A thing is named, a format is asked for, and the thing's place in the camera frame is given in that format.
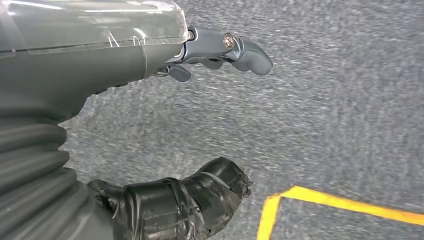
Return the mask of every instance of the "gray plastic casing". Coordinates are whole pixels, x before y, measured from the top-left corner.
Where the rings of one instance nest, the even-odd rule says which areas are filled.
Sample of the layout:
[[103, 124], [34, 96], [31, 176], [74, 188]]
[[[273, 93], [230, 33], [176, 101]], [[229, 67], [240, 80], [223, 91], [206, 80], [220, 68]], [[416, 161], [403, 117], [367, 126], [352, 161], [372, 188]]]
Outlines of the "gray plastic casing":
[[[99, 25], [82, 26], [75, 25], [74, 21], [63, 21], [67, 19], [66, 11], [63, 15], [47, 14], [38, 6], [43, 10], [29, 12], [28, 7], [36, 9], [37, 6], [9, 1], [18, 5], [14, 9], [16, 14], [11, 16], [5, 14], [11, 11], [11, 4], [5, 8], [5, 2], [0, 2], [0, 239], [129, 239], [127, 229], [112, 226], [111, 214], [95, 204], [90, 191], [77, 180], [75, 171], [63, 168], [69, 153], [58, 148], [66, 141], [67, 134], [58, 124], [77, 115], [90, 95], [149, 77], [180, 52], [183, 44], [179, 42], [184, 41], [184, 31], [179, 32], [180, 38], [174, 38], [173, 42], [161, 44], [153, 43], [165, 39], [164, 35], [153, 37], [151, 44], [133, 44], [133, 41], [130, 44], [125, 38], [118, 41], [118, 34], [114, 34], [116, 42], [121, 44], [111, 46], [109, 39], [103, 41], [90, 34], [98, 30]], [[100, 4], [98, 1], [73, 2]], [[67, 9], [56, 5], [62, 3], [72, 1], [29, 2]], [[19, 13], [26, 13], [23, 22], [17, 18], [17, 9], [21, 10]], [[109, 13], [100, 13], [98, 19], [110, 20]], [[138, 19], [125, 17], [128, 13], [136, 15], [137, 12], [117, 14], [127, 20]], [[181, 14], [160, 15], [164, 17], [160, 19], [170, 25], [181, 19]], [[130, 29], [127, 21], [106, 21], [101, 25], [103, 29], [118, 30], [120, 24], [123, 29]], [[140, 26], [148, 24], [148, 21], [139, 22]], [[23, 33], [31, 29], [42, 29], [43, 34]], [[59, 34], [54, 29], [71, 31]]]

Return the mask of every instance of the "gray carpet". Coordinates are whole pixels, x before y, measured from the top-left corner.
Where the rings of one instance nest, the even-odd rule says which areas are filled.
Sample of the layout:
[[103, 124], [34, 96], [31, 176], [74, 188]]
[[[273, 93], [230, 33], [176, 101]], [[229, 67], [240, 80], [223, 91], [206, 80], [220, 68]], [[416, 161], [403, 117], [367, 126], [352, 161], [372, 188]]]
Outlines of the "gray carpet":
[[[424, 12], [418, 0], [178, 0], [193, 25], [256, 41], [265, 77], [190, 67], [91, 97], [67, 122], [70, 167], [118, 184], [237, 161], [254, 181], [213, 239], [253, 240], [265, 197], [301, 185], [424, 212]], [[418, 240], [424, 227], [285, 200], [274, 240]]]

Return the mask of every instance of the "clear tape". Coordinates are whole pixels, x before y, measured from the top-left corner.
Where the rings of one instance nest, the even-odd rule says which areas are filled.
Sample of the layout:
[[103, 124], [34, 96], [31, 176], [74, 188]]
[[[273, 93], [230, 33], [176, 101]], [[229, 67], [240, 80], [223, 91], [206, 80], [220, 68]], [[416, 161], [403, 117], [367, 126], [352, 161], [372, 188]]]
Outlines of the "clear tape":
[[69, 51], [187, 41], [172, 0], [0, 0], [0, 52]]

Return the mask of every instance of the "yellow line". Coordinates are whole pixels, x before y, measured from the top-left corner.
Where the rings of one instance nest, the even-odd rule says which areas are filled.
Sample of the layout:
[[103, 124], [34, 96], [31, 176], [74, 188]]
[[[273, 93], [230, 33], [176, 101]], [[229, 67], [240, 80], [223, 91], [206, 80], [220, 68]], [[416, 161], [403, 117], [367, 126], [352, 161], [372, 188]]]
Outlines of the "yellow line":
[[346, 209], [386, 219], [424, 226], [424, 214], [367, 204], [311, 190], [301, 186], [294, 186], [288, 191], [277, 193], [266, 198], [265, 203], [263, 204], [262, 216], [260, 218], [259, 228], [257, 231], [257, 240], [271, 239], [271, 234], [273, 232], [274, 224], [276, 221], [281, 197], [327, 205], [339, 209]]

